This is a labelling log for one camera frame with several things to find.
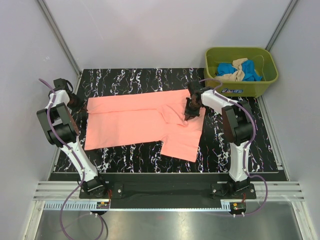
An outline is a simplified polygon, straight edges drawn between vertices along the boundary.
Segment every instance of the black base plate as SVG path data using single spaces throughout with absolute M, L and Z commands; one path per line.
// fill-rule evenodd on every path
M 212 198 L 215 200 L 221 200 L 221 199 L 239 199 L 242 200 L 244 198 L 246 199 L 257 199 L 256 195 L 256 190 L 255 186 L 251 183 L 249 187 L 238 191 L 234 192 L 233 194 L 228 193 L 223 193 L 222 189 L 224 189 L 226 186 L 226 183 L 214 183 L 211 184 L 211 195 Z

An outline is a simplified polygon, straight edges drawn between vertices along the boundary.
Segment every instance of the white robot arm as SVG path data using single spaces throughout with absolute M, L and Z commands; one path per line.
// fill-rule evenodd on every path
M 230 143 L 231 149 L 229 169 L 231 179 L 228 182 L 228 191 L 237 192 L 248 188 L 250 185 L 250 179 L 246 173 L 248 170 L 248 150 L 250 148 L 248 143 L 253 135 L 253 126 L 248 116 L 234 103 L 241 105 L 252 115 L 249 103 L 247 101 L 231 100 L 213 91 L 212 88 L 202 87 L 197 80 L 188 84 L 188 90 L 190 98 L 187 98 L 184 112 L 185 120 L 199 116 L 199 109 L 204 106 L 212 108 L 222 115 L 224 136 Z
M 56 79 L 53 81 L 55 86 L 55 100 L 53 101 L 54 93 L 49 93 L 49 104 L 42 110 L 39 110 L 36 115 L 42 126 L 44 134 L 50 144 L 60 148 L 71 160 L 72 164 L 83 177 L 84 182 L 81 189 L 87 195 L 96 197 L 104 196 L 108 189 L 105 180 L 100 176 L 96 167 L 90 162 L 85 151 L 79 141 L 79 130 L 71 116 L 68 108 L 78 108 L 83 103 L 79 98 L 70 91 L 68 81 L 65 79 Z M 62 144 L 52 131 L 48 122 L 47 110 L 49 105 L 53 103 L 50 109 L 50 120 L 55 133 L 68 145 Z

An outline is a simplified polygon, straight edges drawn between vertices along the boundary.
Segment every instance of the pink t-shirt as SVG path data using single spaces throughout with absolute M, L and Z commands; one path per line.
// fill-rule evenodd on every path
M 92 97 L 85 150 L 162 141 L 161 154 L 195 162 L 205 116 L 185 121 L 189 91 Z

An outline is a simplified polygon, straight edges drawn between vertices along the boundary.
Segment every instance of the green bin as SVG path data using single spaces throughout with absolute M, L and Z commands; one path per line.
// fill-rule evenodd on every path
M 254 62 L 255 71 L 262 76 L 261 81 L 223 81 L 217 91 L 228 97 L 259 97 L 278 78 L 278 70 L 271 54 L 260 47 L 212 47 L 205 53 L 204 77 L 213 79 L 220 63 L 248 58 Z M 205 86 L 216 87 L 219 83 L 205 81 Z

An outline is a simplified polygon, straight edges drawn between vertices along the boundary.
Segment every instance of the gray floor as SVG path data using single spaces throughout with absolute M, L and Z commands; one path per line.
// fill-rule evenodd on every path
M 248 212 L 258 207 L 248 203 Z M 63 224 L 75 240 L 93 240 L 101 223 L 83 211 L 65 211 Z M 108 240 L 302 240 L 290 203 L 268 202 L 253 216 L 222 217 L 210 212 L 115 212 L 103 215 Z M 36 240 L 64 240 L 59 211 L 45 210 Z M 106 239 L 106 230 L 101 239 Z

